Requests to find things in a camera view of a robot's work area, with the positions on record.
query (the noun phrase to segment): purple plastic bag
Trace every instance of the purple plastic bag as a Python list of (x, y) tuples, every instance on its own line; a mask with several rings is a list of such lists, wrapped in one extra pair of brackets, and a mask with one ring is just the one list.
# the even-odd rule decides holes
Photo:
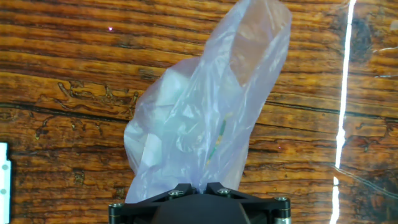
[(250, 133), (286, 60), (292, 16), (276, 0), (242, 0), (201, 57), (166, 70), (139, 98), (124, 145), (136, 177), (127, 203), (191, 183), (237, 190)]

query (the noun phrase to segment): screw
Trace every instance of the screw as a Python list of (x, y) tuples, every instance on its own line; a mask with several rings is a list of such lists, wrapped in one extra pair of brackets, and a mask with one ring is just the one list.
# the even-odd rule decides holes
[(181, 190), (171, 190), (171, 191), (169, 192), (169, 195), (170, 195), (170, 196), (181, 196), (181, 195), (183, 195), (183, 194), (184, 194), (184, 192), (181, 191)]
[(274, 199), (275, 199), (275, 200), (278, 200), (278, 201), (284, 201), (284, 200), (287, 200), (287, 198), (286, 198), (286, 197), (275, 197)]
[(124, 205), (124, 203), (114, 203), (114, 204), (111, 204), (109, 206), (113, 207), (113, 208), (121, 208), (121, 207), (123, 207), (123, 205)]
[(217, 193), (222, 194), (222, 195), (226, 195), (230, 193), (230, 189), (219, 189), (217, 190)]

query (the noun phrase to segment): wooden surface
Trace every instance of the wooden surface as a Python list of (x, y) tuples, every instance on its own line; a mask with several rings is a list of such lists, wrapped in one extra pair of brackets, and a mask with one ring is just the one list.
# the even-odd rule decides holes
[[(337, 177), (338, 223), (397, 223), (397, 199), (333, 168), (350, 1), (283, 2), (289, 55), (240, 191), (290, 197), (294, 223), (330, 223)], [(134, 177), (123, 131), (137, 99), (167, 67), (201, 55), (234, 3), (2, 0), (0, 141), (14, 163), (13, 223), (106, 223)], [(343, 170), (395, 194), (397, 19), (396, 0), (354, 5), (341, 154)]]

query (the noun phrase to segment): black plastic part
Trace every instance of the black plastic part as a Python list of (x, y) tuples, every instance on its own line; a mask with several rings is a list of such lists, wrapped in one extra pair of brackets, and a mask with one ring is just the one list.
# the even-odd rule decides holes
[(110, 224), (260, 224), (290, 217), (290, 200), (262, 199), (235, 190), (218, 193), (220, 183), (209, 183), (205, 194), (190, 184), (178, 184), (178, 197), (164, 192), (145, 201), (109, 207)]

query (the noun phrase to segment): plastic bag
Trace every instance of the plastic bag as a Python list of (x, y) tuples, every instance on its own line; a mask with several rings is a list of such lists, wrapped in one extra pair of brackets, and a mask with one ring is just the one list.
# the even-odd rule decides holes
[(238, 2), (201, 57), (167, 69), (139, 98), (124, 132), (136, 174), (126, 203), (180, 183), (238, 189), (250, 133), (286, 60), (291, 18), (275, 0)]

